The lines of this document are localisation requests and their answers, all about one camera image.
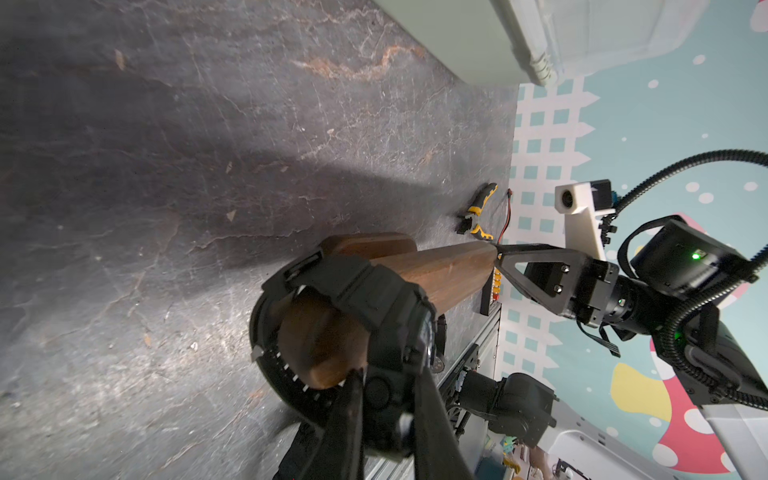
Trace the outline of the large black digital watch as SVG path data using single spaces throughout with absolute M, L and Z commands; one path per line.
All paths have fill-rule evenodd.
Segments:
M 393 268 L 317 248 L 262 286 L 249 321 L 254 361 L 308 424 L 345 427 L 364 452 L 403 458 L 434 390 L 438 313 L 430 296 Z

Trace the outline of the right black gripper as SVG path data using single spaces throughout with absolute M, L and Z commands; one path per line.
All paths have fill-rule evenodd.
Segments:
M 501 245 L 497 251 L 502 275 L 554 315 L 597 327 L 631 312 L 632 287 L 615 264 L 547 244 Z

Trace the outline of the wooden watch stand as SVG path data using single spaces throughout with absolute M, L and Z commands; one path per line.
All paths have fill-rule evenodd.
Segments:
M 319 248 L 321 261 L 296 279 L 300 292 L 272 309 L 282 358 L 317 390 L 366 365 L 369 339 L 387 315 L 414 308 L 414 299 L 399 303 L 403 291 L 421 289 L 443 314 L 481 289 L 497 258 L 487 242 L 418 250 L 401 233 L 332 236 Z

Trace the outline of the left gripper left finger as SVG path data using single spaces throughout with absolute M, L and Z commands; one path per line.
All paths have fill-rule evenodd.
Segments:
M 352 370 L 299 479 L 363 479 L 363 463 L 363 375 Z

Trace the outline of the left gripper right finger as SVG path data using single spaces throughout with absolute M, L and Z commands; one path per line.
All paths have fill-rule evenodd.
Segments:
M 449 423 L 444 402 L 425 367 L 415 381 L 414 464 L 416 479 L 473 479 Z

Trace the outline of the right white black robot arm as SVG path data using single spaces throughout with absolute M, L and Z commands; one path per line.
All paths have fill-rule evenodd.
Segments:
M 459 404 L 552 475 L 576 479 L 763 479 L 767 384 L 722 321 L 767 269 L 684 214 L 609 244 L 615 219 L 662 182 L 719 162 L 765 166 L 750 150 L 698 154 L 619 196 L 607 180 L 563 185 L 562 246 L 501 245 L 496 273 L 521 297 L 511 345 L 548 341 L 526 359 L 502 349 L 495 380 L 466 377 Z

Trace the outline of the black charging board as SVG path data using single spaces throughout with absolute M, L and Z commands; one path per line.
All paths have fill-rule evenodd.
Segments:
M 491 308 L 498 302 L 501 285 L 502 285 L 502 273 L 494 268 L 485 285 L 481 289 L 481 304 L 479 313 L 485 316 L 489 316 Z

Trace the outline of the clear plastic storage box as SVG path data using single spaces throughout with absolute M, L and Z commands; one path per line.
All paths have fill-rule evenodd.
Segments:
M 376 4 L 467 84 L 546 88 L 675 50 L 709 6 L 698 0 Z

